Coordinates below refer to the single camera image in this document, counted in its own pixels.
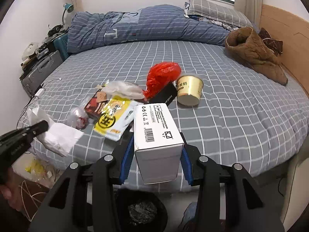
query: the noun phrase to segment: teal lamp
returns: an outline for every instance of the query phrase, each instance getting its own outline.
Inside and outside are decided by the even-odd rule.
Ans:
[[[73,4],[65,3],[63,6],[64,6],[64,11],[62,14],[62,25],[64,25],[63,18],[64,18],[65,11],[67,11],[68,13],[71,13],[74,10]]]

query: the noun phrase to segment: red snack package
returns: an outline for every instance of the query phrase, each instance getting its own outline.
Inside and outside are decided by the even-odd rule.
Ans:
[[[178,63],[162,62],[150,68],[144,91],[146,98],[150,99],[163,89],[170,81],[175,81],[181,73]]]

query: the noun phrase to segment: tissue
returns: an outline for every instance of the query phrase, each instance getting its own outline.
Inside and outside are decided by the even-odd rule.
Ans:
[[[37,136],[43,146],[60,155],[67,156],[76,142],[81,138],[83,132],[62,123],[55,123],[39,106],[34,109],[27,109],[27,116],[30,125],[46,120],[49,125],[47,132]]]

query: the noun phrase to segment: human hand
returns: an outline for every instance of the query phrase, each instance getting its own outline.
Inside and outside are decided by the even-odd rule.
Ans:
[[[21,182],[22,178],[16,173],[14,173],[11,167],[8,169],[7,174],[7,182],[5,183],[5,185],[0,185],[0,192],[12,208],[16,209],[17,211],[21,211],[23,207],[23,202],[21,198],[21,191],[18,185]]]

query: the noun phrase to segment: bed sheet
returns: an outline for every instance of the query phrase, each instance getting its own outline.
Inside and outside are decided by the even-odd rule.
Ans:
[[[224,54],[224,47],[184,41],[140,41],[100,47],[71,55],[46,82],[38,100],[52,118],[65,123],[72,107],[96,92],[104,81],[125,80],[146,89],[152,65],[177,62],[185,72],[204,81],[200,103],[185,107],[174,100],[169,110],[187,143],[223,165],[239,162],[257,176],[287,161],[299,151],[308,133],[309,100],[290,76],[281,86],[246,68]],[[19,127],[28,124],[26,116]],[[46,150],[35,140],[31,151],[56,167],[71,162],[93,163],[113,151],[116,143],[92,130],[84,135],[67,157]],[[181,165],[174,181],[144,185],[135,158],[124,187],[147,191],[190,191]]]

